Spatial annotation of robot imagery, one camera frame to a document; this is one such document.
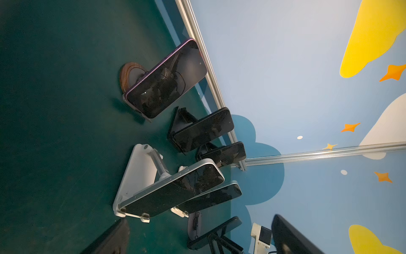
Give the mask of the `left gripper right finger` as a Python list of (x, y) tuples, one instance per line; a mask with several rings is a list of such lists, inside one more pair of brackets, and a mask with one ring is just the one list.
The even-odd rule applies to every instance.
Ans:
[(273, 218), (271, 231), (277, 254), (324, 254), (279, 214)]

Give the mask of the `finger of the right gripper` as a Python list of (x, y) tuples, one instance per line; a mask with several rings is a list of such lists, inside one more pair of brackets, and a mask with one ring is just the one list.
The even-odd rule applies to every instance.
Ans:
[(224, 248), (231, 254), (244, 254), (244, 249), (225, 235), (219, 237), (212, 233), (208, 236), (208, 242), (212, 254), (225, 254)]

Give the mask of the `lilac small phone stand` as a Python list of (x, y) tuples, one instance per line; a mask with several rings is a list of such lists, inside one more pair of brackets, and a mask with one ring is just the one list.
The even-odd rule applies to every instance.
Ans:
[(193, 241), (200, 237), (202, 230), (202, 213), (197, 211), (195, 213), (189, 214), (188, 218), (188, 237), (189, 240)]

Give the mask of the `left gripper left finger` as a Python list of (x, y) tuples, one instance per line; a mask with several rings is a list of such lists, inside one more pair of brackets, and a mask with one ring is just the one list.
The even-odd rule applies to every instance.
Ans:
[(125, 254), (129, 245), (130, 227), (126, 218), (117, 220), (81, 254)]

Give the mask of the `silver phone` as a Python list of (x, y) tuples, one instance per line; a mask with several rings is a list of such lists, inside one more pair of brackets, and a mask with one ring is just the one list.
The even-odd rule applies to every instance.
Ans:
[(118, 205), (126, 216), (153, 218), (222, 183), (225, 177), (212, 159), (203, 159), (160, 180)]
[(238, 182), (231, 181), (183, 202), (176, 206), (176, 208), (184, 213), (192, 214), (231, 201), (240, 196), (242, 196), (242, 191)]

